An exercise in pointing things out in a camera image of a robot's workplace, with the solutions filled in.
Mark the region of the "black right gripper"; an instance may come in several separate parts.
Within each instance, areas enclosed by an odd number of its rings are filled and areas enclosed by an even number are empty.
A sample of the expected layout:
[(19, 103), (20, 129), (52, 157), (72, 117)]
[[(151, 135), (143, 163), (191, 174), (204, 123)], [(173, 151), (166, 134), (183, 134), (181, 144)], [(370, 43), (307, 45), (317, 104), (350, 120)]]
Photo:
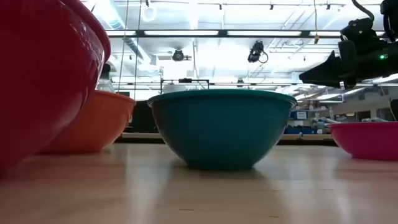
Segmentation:
[(344, 89), (352, 89), (357, 83), (376, 77), (376, 72), (371, 68), (373, 62), (371, 55), (358, 55), (353, 41), (343, 40), (338, 43), (338, 48), (340, 66), (335, 52), (332, 51), (323, 63), (301, 73), (299, 79), (306, 84), (333, 88), (339, 88), (341, 80)]

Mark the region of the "small pink bowl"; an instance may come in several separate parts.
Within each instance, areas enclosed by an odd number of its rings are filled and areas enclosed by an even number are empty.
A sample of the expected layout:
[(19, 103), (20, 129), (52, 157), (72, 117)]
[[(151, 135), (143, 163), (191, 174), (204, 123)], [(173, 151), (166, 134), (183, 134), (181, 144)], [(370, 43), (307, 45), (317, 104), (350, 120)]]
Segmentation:
[(330, 131), (353, 158), (398, 161), (398, 121), (338, 123)]

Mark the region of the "teal bowl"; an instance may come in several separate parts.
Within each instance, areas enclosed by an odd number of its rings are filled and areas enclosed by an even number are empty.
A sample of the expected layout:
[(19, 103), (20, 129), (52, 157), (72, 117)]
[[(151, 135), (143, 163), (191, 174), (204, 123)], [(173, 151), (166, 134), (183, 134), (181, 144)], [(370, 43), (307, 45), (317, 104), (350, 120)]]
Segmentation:
[(297, 100), (248, 89), (188, 90), (147, 101), (162, 139), (187, 166), (248, 170), (279, 142)]

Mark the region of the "orange bowl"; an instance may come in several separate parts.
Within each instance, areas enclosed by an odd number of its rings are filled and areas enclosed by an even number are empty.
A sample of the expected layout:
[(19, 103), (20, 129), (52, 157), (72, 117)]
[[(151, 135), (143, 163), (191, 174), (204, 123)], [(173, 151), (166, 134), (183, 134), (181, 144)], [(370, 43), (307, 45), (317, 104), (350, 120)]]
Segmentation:
[(91, 154), (112, 144), (124, 131), (136, 102), (124, 95), (95, 90), (73, 121), (41, 154)]

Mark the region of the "large red bowl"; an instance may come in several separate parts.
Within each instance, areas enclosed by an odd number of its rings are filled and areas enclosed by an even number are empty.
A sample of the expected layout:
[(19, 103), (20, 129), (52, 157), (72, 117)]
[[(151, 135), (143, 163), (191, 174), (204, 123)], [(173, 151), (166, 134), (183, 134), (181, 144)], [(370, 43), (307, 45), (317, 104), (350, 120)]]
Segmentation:
[(109, 56), (80, 0), (0, 0), (0, 176), (71, 123)]

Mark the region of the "black overhead frame bar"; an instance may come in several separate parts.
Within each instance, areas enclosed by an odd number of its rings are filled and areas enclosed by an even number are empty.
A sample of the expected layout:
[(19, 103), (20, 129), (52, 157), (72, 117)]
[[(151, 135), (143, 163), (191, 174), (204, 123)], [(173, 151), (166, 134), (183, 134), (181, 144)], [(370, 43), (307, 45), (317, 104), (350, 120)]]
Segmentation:
[(311, 39), (316, 34), (324, 39), (337, 39), (340, 37), (338, 30), (106, 30), (109, 37), (210, 37), (210, 38), (301, 38)]

